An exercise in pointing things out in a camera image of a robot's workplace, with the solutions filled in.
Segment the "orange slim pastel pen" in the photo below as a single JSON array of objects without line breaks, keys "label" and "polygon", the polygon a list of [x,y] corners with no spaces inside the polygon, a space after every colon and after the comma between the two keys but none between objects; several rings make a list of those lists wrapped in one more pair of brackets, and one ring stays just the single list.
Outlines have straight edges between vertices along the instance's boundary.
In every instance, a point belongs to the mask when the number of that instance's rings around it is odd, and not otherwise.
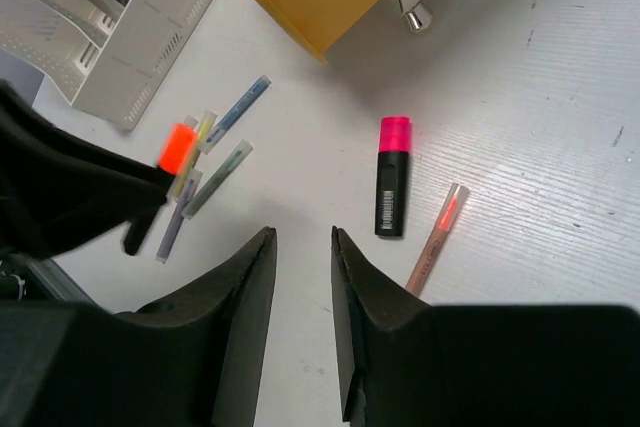
[{"label": "orange slim pastel pen", "polygon": [[423,291],[427,279],[469,193],[469,189],[461,184],[453,183],[451,185],[439,215],[434,222],[432,231],[405,285],[405,289],[410,294],[419,297]]}]

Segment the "purple slim pastel pen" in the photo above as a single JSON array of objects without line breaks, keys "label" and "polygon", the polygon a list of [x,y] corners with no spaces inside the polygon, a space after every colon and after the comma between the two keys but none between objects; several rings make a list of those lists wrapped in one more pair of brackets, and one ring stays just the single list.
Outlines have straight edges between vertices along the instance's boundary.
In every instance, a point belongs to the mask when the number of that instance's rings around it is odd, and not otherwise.
[{"label": "purple slim pastel pen", "polygon": [[195,195],[201,178],[202,172],[197,169],[192,170],[187,177],[183,191],[176,203],[176,207],[156,253],[156,259],[159,262],[165,263],[167,261],[184,221],[183,211]]}]

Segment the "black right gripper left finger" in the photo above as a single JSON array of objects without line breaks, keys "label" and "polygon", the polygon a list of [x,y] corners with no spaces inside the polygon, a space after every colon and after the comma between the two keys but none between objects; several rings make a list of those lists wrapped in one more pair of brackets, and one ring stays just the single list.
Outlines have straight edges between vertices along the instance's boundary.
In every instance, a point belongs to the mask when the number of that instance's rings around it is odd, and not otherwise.
[{"label": "black right gripper left finger", "polygon": [[5,426],[250,426],[274,293],[277,234],[135,312],[1,305]]}]

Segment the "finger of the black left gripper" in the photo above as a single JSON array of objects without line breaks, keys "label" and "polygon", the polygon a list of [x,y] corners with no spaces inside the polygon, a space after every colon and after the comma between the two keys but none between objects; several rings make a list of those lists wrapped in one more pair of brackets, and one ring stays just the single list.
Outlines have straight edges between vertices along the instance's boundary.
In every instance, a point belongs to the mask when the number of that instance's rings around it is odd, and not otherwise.
[{"label": "finger of the black left gripper", "polygon": [[69,252],[163,200],[154,167],[57,128],[1,84],[3,255]]}]

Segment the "green slim pastel pen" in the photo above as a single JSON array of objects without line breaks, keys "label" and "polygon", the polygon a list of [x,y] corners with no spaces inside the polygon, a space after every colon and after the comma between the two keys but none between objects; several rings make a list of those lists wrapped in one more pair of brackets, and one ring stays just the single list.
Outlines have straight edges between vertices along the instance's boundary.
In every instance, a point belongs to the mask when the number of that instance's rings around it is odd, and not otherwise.
[{"label": "green slim pastel pen", "polygon": [[197,190],[183,209],[182,216],[186,219],[193,218],[252,151],[252,144],[242,140],[204,185]]}]

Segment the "pink cap black highlighter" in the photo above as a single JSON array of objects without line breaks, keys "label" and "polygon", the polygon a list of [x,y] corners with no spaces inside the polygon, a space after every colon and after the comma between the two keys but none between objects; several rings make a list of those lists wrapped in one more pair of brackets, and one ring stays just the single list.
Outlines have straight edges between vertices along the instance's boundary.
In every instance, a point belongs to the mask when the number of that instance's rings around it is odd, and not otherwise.
[{"label": "pink cap black highlighter", "polygon": [[375,235],[401,238],[410,170],[412,123],[409,117],[381,120],[375,190]]}]

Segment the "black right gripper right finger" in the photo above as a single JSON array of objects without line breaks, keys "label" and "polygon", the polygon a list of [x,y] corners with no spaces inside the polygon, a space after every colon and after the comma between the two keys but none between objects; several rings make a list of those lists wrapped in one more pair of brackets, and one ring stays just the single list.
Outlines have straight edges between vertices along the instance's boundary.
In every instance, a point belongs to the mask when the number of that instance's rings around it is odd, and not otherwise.
[{"label": "black right gripper right finger", "polygon": [[616,305],[429,305],[340,228],[331,284],[352,426],[635,426],[639,315]]}]

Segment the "yellow slim pastel pen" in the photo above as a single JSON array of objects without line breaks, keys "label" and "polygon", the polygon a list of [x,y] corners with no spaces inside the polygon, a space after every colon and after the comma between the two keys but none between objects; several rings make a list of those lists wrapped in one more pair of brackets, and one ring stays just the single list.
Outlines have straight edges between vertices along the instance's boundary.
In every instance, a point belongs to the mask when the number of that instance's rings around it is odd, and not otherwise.
[{"label": "yellow slim pastel pen", "polygon": [[187,177],[190,171],[194,168],[194,165],[197,163],[197,160],[200,156],[200,152],[201,152],[200,144],[209,135],[209,132],[211,131],[211,129],[213,128],[216,122],[216,119],[217,119],[217,114],[207,110],[203,114],[200,121],[196,124],[197,139],[194,141],[193,145],[191,146],[182,164],[181,170],[179,171],[179,174],[177,175],[176,179],[173,182],[173,185],[170,190],[170,197],[172,200],[177,201],[180,198],[183,188],[185,186]]}]

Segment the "white perforated file organizer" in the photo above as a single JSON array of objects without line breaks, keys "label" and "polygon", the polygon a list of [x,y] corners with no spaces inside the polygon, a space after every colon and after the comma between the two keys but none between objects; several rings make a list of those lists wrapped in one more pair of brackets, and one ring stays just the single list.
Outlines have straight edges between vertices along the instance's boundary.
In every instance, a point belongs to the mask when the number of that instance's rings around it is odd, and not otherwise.
[{"label": "white perforated file organizer", "polygon": [[76,110],[133,129],[212,0],[1,0],[1,48],[43,72]]}]

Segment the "blue slim pastel pen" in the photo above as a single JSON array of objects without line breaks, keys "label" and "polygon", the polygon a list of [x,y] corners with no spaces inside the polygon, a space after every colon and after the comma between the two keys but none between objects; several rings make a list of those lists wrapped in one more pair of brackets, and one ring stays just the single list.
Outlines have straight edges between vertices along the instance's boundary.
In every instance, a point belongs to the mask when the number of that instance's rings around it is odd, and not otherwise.
[{"label": "blue slim pastel pen", "polygon": [[266,75],[259,77],[200,142],[201,151],[208,154],[270,85]]}]

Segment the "orange cap black highlighter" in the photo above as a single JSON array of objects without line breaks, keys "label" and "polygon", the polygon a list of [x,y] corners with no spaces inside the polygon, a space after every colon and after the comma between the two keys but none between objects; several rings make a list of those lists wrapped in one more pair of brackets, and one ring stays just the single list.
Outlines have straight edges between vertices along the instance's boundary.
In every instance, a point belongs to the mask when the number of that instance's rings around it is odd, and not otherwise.
[{"label": "orange cap black highlighter", "polygon": [[181,172],[197,140],[197,123],[194,117],[187,116],[183,122],[173,125],[154,167],[155,182],[164,194],[164,200],[157,207],[148,209],[131,221],[122,239],[122,247],[127,255],[138,254],[160,208],[166,203],[169,188]]}]

